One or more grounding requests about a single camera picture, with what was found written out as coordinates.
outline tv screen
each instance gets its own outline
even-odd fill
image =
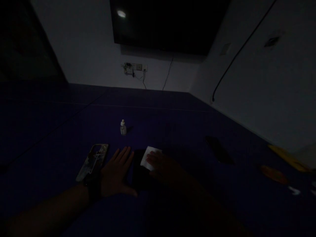
[[[230,0],[110,0],[114,42],[207,55]]]

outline right hand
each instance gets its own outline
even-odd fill
[[[155,170],[149,174],[170,188],[182,191],[186,184],[192,179],[175,160],[160,152],[152,151],[148,154],[147,162],[155,168]]]

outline white wall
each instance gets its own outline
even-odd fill
[[[210,104],[233,56],[272,0],[232,0],[215,43],[190,92]],[[290,152],[316,141],[316,2],[278,0],[227,72],[212,106]],[[284,31],[272,50],[263,48]],[[225,43],[228,55],[219,56]]]
[[[123,73],[121,64],[131,62],[148,65],[147,89],[162,90],[172,54],[123,54],[120,45],[114,44],[109,0],[31,2],[68,82],[144,89],[141,81]],[[183,62],[176,55],[165,90],[188,92],[198,67],[198,62]]]

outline black cable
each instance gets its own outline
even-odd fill
[[[162,90],[164,90],[164,88],[165,88],[165,86],[166,86],[166,82],[167,82],[167,79],[168,79],[168,76],[169,76],[169,73],[170,73],[170,68],[171,68],[171,64],[172,64],[172,62],[173,62],[173,58],[174,58],[174,56],[172,56],[172,60],[171,60],[171,63],[170,63],[168,75],[167,75],[167,77],[166,77],[165,84],[164,84],[164,87],[162,88]]]
[[[145,72],[146,72],[146,70],[144,70],[144,76],[143,76],[143,77],[144,77],[144,79],[143,79],[143,84],[144,84],[144,86],[145,86],[145,89],[147,89],[147,88],[146,88],[146,85],[145,85],[145,83],[144,83],[144,80],[145,80]]]
[[[241,46],[240,50],[237,52],[237,54],[235,55],[235,57],[233,58],[233,60],[230,62],[228,68],[226,69],[226,71],[224,72],[224,74],[222,75],[222,77],[220,78],[219,82],[217,83],[217,86],[215,87],[215,90],[213,92],[213,96],[212,96],[212,101],[215,101],[214,95],[215,92],[218,88],[218,86],[220,85],[221,81],[223,80],[226,72],[228,71],[228,69],[230,68],[230,66],[233,64],[234,60],[236,59],[237,55],[240,53],[240,51],[244,48],[244,46],[247,44],[247,42],[250,40],[251,36],[255,33],[255,31],[258,29],[259,25],[262,23],[262,21],[264,20],[264,18],[266,18],[267,14],[269,13],[269,11],[271,10],[271,8],[273,7],[273,5],[276,3],[277,0],[274,0],[273,3],[271,4],[271,6],[269,7],[269,9],[267,10],[267,12],[265,13],[265,15],[263,16],[263,18],[261,19],[261,21],[258,23],[258,25],[256,26],[256,28],[253,30],[253,32],[250,34],[250,36],[248,37],[248,39],[244,42],[243,46]]]

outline white bottle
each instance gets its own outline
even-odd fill
[[[121,134],[123,135],[123,136],[125,136],[126,135],[126,133],[127,133],[127,130],[126,130],[126,126],[125,126],[125,121],[122,119],[122,122],[121,122]]]

